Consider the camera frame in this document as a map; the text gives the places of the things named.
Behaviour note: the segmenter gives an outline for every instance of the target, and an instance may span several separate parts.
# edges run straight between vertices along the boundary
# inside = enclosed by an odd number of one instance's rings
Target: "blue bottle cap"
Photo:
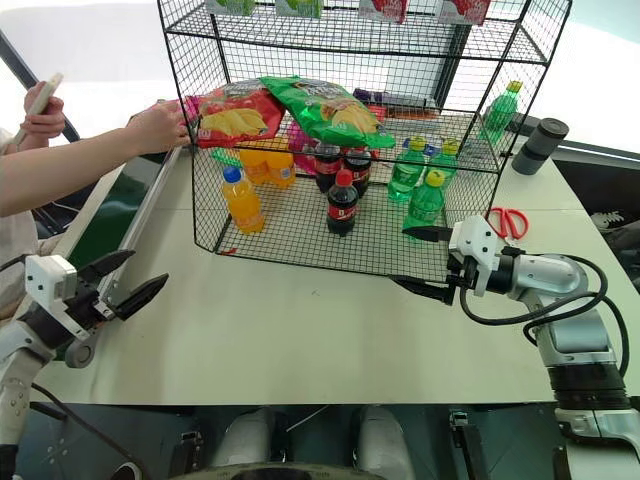
[[[222,171],[222,176],[228,183],[239,182],[242,178],[242,174],[240,173],[240,169],[238,169],[238,167],[225,167]]]

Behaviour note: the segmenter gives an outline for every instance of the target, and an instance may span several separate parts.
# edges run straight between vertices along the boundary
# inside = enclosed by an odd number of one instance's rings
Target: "yellow bottle cap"
[[[444,183],[444,172],[442,170],[431,170],[427,174],[425,182],[430,187],[441,187]]]
[[[409,150],[421,151],[427,146],[427,141],[424,137],[415,136],[409,139]]]
[[[447,138],[444,142],[442,142],[442,153],[444,153],[445,155],[457,154],[458,148],[460,148],[460,142],[458,142],[455,138]]]
[[[509,82],[509,85],[507,85],[507,90],[513,93],[518,93],[521,88],[522,88],[522,82],[519,82],[517,80],[512,80]]]

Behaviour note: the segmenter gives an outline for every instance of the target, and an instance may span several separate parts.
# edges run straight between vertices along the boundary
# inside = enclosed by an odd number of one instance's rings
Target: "snack package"
[[[438,22],[455,25],[482,25],[491,0],[442,0]]]
[[[320,18],[322,7],[323,0],[276,0],[276,15]]]
[[[307,135],[343,147],[395,145],[376,116],[335,83],[294,77],[262,77]]]
[[[378,22],[403,23],[409,0],[360,0],[361,17]]]
[[[197,102],[201,148],[273,138],[284,115],[284,107],[258,79],[229,83],[197,97]]]
[[[248,17],[256,6],[255,0],[206,0],[207,11],[213,15],[242,15]]]

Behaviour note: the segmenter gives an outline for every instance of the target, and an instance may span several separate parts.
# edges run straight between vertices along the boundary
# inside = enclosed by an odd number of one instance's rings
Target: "wire basket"
[[[320,19],[276,16],[273,3],[257,3],[251,16],[210,15],[201,0],[159,0],[158,6],[181,100],[230,82],[299,75],[338,83],[348,91],[362,88],[425,99],[423,108],[383,104],[413,118],[426,117],[417,114],[434,106],[439,113],[436,120],[384,120],[396,147],[380,151],[369,190],[358,204],[356,226],[345,237],[328,232],[326,198],[302,171],[287,190],[257,187],[265,228],[259,234],[240,233],[221,194],[224,165],[210,149],[195,148],[197,245],[242,258],[410,275],[437,283],[445,281],[446,244],[404,235],[407,205],[387,199],[386,185],[403,141],[422,135],[461,142],[458,170],[437,224],[453,226],[469,215],[486,214],[521,123],[512,122],[491,145],[479,135],[482,113],[509,81],[519,80],[518,110],[528,114],[571,0],[493,0],[482,26],[439,23],[438,0],[411,1],[401,25],[360,17],[357,0],[325,0]],[[280,134],[291,121],[286,114]],[[192,138],[195,128],[190,127]],[[261,148],[275,150],[278,145],[263,142]]]

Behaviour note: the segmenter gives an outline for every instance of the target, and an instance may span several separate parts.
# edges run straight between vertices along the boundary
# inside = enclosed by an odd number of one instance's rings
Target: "green soda bottle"
[[[402,228],[428,227],[437,220],[444,207],[445,174],[440,170],[427,173],[425,182],[413,191],[409,202],[409,214],[404,219]]]
[[[453,177],[456,176],[458,167],[458,148],[460,148],[460,142],[455,138],[449,138],[442,143],[442,150],[438,155],[432,157],[429,161],[430,164],[435,164],[429,167],[427,175],[433,170],[438,170],[444,175],[444,183],[442,184],[442,191],[444,192],[453,181]]]
[[[389,198],[396,202],[406,202],[425,167],[424,147],[427,141],[423,137],[411,137],[409,148],[397,156],[396,160],[408,163],[396,163],[393,166],[389,182]]]
[[[514,113],[518,110],[518,92],[522,88],[522,82],[513,80],[507,85],[507,90],[496,98],[483,118],[484,137],[495,145],[502,138],[504,129],[507,128]]]

